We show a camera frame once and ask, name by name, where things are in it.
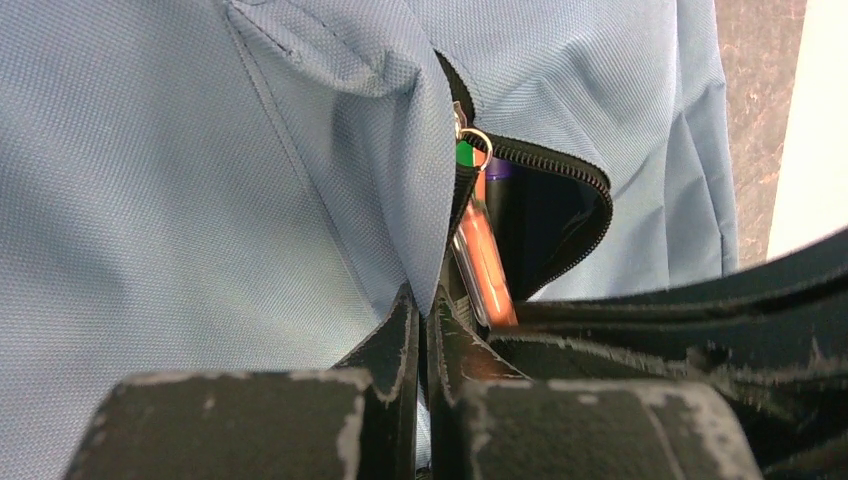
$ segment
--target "gray floor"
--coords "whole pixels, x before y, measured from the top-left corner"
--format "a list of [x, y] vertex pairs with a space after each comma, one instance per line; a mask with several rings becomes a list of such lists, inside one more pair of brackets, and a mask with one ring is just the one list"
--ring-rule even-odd
[[766, 259], [806, 0], [716, 0], [742, 267]]

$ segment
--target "black zipper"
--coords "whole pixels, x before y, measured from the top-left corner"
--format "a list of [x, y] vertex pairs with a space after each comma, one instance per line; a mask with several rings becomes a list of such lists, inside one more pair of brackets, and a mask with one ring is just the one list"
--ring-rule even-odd
[[[474, 104], [465, 83], [443, 55], [439, 52], [436, 52], [436, 55], [445, 71], [451, 95], [462, 106], [468, 126], [473, 126]], [[613, 204], [610, 195], [610, 182], [601, 169], [575, 156], [520, 140], [492, 135], [488, 132], [486, 132], [486, 135], [492, 142], [495, 157], [524, 168], [580, 182], [590, 187], [599, 199], [589, 216], [575, 219], [575, 222], [572, 222], [573, 225], [566, 225], [563, 231], [564, 238], [546, 262], [543, 271], [539, 272], [537, 278], [531, 280], [531, 283], [524, 286], [521, 291], [512, 292], [516, 300], [526, 300], [542, 287], [582, 262], [601, 243], [612, 222]], [[486, 150], [482, 139], [475, 135], [466, 135], [463, 140], [477, 149]], [[464, 206], [471, 199], [472, 185], [460, 187], [458, 184], [457, 187], [454, 190], [455, 194], [461, 194], [462, 197], [454, 198], [454, 204]], [[572, 238], [572, 234], [579, 229], [582, 229], [580, 238]]]

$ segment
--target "metal key ring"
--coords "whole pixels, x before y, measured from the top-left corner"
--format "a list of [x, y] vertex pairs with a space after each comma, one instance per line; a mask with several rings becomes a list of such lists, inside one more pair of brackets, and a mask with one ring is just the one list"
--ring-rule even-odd
[[466, 134], [474, 135], [479, 139], [483, 140], [483, 143], [486, 144], [486, 160], [483, 161], [483, 165], [480, 165], [480, 171], [482, 172], [486, 170], [486, 167], [489, 166], [489, 162], [492, 161], [492, 155], [494, 155], [494, 147], [492, 147], [492, 141], [489, 140], [489, 137], [485, 133], [481, 132], [480, 130], [477, 130], [476, 128], [461, 128], [459, 130], [460, 138], [464, 137]]

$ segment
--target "blue fabric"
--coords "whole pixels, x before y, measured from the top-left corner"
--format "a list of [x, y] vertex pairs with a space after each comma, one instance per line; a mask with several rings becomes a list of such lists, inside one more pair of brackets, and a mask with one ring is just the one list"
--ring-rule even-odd
[[[211, 0], [0, 9], [0, 478], [57, 478], [127, 374], [326, 368], [429, 310], [453, 120], [604, 169], [598, 250], [540, 298], [735, 265], [709, 0]], [[419, 464], [429, 458], [420, 412]]]

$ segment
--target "purple pen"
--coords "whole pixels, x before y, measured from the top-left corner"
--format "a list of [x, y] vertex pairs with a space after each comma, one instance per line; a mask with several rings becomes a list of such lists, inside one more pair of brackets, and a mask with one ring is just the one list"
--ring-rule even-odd
[[492, 158], [486, 167], [486, 209], [508, 283], [521, 269], [525, 217], [521, 177], [519, 167], [500, 158]]

